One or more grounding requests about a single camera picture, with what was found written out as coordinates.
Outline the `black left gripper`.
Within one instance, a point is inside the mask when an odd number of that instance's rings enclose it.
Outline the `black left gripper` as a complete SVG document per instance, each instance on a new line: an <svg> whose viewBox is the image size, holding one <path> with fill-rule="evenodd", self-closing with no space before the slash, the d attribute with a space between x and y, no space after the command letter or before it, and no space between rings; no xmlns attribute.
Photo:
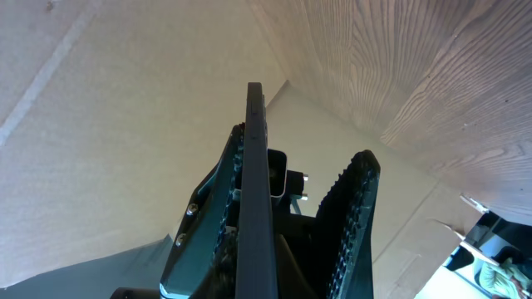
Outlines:
<svg viewBox="0 0 532 299"><path fill-rule="evenodd" d="M235 297L240 186L234 185L243 143L244 126L236 125L219 161L191 194L160 289L119 287L111 299ZM290 212L303 194L305 175L288 171L283 197L273 207L279 298L374 297L371 235L380 172L373 152L355 154L319 204L314 222ZM312 283L303 267L313 222Z"/></svg>

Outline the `Samsung Galaxy smartphone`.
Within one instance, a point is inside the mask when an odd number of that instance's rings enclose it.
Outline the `Samsung Galaxy smartphone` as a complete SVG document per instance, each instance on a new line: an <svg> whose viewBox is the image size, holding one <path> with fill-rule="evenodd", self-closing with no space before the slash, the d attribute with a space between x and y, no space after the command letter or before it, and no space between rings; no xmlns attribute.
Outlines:
<svg viewBox="0 0 532 299"><path fill-rule="evenodd" d="M262 84L250 82L246 96L239 209L237 299L274 299L278 296L267 149Z"/></svg>

